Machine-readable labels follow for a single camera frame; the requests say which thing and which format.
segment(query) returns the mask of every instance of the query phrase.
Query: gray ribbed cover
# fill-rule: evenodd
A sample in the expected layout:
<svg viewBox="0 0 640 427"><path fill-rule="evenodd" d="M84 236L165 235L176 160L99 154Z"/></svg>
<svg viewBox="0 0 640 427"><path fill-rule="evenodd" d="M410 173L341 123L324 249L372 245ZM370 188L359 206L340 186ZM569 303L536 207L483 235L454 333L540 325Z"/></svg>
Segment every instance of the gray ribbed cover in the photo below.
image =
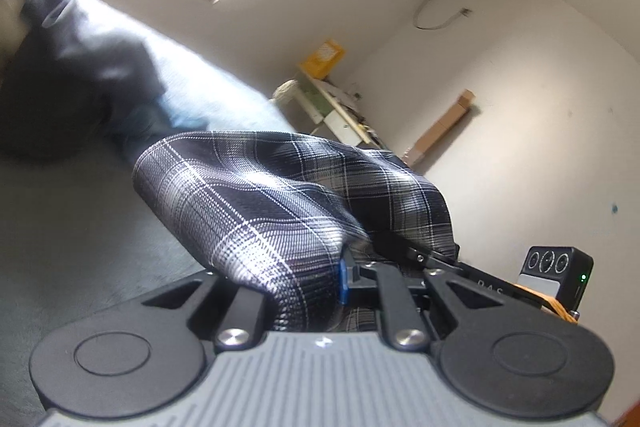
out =
<svg viewBox="0 0 640 427"><path fill-rule="evenodd" d="M40 427L87 427L53 412ZM199 386L164 409L118 427L602 427L594 414L515 421L479 409L441 381L424 355L399 353L377 333L270 333L260 346L220 355Z"/></svg>

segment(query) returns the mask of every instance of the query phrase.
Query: white cable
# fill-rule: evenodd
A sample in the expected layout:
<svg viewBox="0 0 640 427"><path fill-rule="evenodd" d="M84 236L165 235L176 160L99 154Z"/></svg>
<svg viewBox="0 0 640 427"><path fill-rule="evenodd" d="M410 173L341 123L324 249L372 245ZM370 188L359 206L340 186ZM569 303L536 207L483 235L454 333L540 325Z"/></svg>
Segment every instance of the white cable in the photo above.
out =
<svg viewBox="0 0 640 427"><path fill-rule="evenodd" d="M427 6L427 4L430 3L431 1L433 1L433 0L424 0L424 1L422 1L420 6L418 6L416 11L414 12L414 28L417 28L419 30L441 30L441 29L446 28L447 26L449 26L458 17L463 16L463 15L465 17L467 17L471 13L471 10L469 8L461 8L456 13L454 13L451 17L449 17L446 21L444 21L442 24L438 24L437 26L420 26L418 24L418 19L420 18L420 13L422 13L422 10L424 10L424 7Z"/></svg>

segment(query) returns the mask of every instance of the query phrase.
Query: orange strap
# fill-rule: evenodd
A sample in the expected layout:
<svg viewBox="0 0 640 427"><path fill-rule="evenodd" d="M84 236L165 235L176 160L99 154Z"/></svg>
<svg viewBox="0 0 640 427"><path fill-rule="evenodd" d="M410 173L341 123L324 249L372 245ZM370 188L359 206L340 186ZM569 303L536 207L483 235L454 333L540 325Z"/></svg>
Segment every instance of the orange strap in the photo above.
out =
<svg viewBox="0 0 640 427"><path fill-rule="evenodd" d="M561 319L564 319L567 322L571 322L573 324L577 324L578 323L577 320L575 320L571 315L569 315L569 313L564 309L564 306L562 306L562 304L560 304L555 297L550 297L549 295L544 295L543 293L536 292L535 290L532 290L531 288L527 288L526 286L521 286L519 284L514 284L514 286L517 286L518 288L520 288L522 290L526 290L529 293L533 293L533 295L538 296L541 299L543 299L547 304L547 305L545 305L545 307L550 309L554 313L556 313L556 315L558 315Z"/></svg>

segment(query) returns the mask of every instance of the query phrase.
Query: plaid fabric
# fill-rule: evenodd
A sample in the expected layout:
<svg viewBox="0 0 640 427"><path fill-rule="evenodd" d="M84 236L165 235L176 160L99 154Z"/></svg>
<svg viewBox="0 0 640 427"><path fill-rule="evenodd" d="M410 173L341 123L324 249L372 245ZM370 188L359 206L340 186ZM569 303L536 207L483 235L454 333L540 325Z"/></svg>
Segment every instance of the plaid fabric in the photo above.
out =
<svg viewBox="0 0 640 427"><path fill-rule="evenodd" d="M197 261L273 297L276 330L327 327L343 249L380 259L377 233L455 256L444 198L389 151L281 132L188 132L147 149L133 179Z"/></svg>
<svg viewBox="0 0 640 427"><path fill-rule="evenodd" d="M342 311L340 323L332 331L376 331L376 311L371 308L349 308Z"/></svg>

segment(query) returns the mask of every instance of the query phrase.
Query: yellow box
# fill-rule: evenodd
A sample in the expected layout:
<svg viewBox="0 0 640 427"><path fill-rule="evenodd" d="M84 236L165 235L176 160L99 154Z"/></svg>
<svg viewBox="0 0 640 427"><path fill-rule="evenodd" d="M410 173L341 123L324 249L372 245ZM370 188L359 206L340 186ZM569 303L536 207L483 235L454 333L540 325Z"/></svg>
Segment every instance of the yellow box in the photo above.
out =
<svg viewBox="0 0 640 427"><path fill-rule="evenodd" d="M342 57L344 57L344 48L333 39L329 39L309 55L300 67L310 76L321 80Z"/></svg>

